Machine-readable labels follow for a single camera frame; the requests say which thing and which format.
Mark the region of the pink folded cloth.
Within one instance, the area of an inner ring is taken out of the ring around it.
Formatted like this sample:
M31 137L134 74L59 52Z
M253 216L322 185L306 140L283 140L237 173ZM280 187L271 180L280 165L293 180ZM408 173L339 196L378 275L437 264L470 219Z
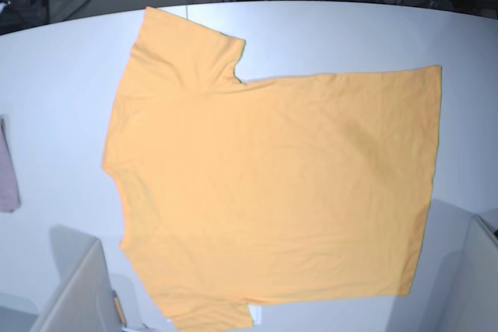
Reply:
M1 117L1 159L0 159L0 188L1 212L12 213L20 207L19 186L16 172L7 142L4 117Z

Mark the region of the grey bin left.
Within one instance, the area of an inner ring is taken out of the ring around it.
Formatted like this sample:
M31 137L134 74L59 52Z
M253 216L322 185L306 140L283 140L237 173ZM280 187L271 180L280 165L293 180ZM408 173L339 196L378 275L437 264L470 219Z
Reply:
M101 241L63 225L1 235L3 331L120 331Z

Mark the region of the white label plate on table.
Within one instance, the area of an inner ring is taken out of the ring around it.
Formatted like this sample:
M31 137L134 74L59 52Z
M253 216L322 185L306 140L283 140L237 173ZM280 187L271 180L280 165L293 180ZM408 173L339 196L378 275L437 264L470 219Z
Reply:
M254 325L255 326L261 325L261 323L262 323L262 307L249 305L248 309L250 311Z

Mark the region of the grey bin right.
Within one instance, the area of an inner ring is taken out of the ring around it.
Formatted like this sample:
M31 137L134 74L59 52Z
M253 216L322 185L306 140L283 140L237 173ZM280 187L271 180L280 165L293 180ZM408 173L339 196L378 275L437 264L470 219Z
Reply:
M465 241L454 301L453 331L497 330L497 238L478 216Z

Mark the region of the orange T-shirt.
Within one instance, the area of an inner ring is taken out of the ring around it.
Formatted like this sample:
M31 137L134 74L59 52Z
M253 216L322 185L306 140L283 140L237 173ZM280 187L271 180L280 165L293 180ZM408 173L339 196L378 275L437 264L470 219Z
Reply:
M246 84L244 45L145 11L102 167L146 291L179 331L251 327L253 305L408 295L441 68Z

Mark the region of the grey bin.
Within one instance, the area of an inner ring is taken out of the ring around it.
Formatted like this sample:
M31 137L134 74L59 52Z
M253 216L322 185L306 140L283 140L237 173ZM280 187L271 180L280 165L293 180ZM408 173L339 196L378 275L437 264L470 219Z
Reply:
M120 331L101 241L63 225L1 235L3 331Z
M454 301L453 331L497 330L497 238L478 216L465 241Z

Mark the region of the orange pencil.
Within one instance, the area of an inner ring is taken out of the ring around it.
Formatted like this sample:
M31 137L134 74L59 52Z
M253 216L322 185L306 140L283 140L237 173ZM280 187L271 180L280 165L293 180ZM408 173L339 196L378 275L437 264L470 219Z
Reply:
M118 314L118 318L119 318L119 321L120 321L120 324L123 326L123 327L126 327L127 326L127 320L126 320L126 317L125 317L125 313L124 313L124 310L122 308L122 305L121 305L121 301L117 295L117 293L115 291L113 291L113 301L114 301L114 306L117 310L117 314Z

